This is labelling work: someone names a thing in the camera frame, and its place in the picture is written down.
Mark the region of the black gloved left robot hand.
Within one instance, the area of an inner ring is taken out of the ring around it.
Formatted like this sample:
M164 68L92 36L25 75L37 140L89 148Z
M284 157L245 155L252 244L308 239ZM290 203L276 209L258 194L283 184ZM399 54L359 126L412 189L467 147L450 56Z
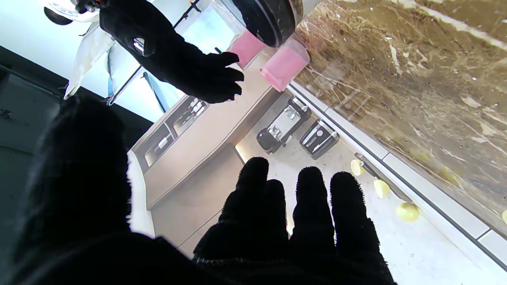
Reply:
M97 100L72 99L40 139L17 219L7 285L394 285L351 173L299 172L293 234L283 184L253 157L218 222L188 258L130 229L124 126Z

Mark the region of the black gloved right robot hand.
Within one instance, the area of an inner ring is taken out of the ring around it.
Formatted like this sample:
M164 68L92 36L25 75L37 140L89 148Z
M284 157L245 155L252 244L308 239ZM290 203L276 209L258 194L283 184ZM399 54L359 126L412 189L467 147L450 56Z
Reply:
M179 35L166 16L146 0L102 0L100 27L159 81L210 104L242 94L244 74L231 67L231 52L204 54Z

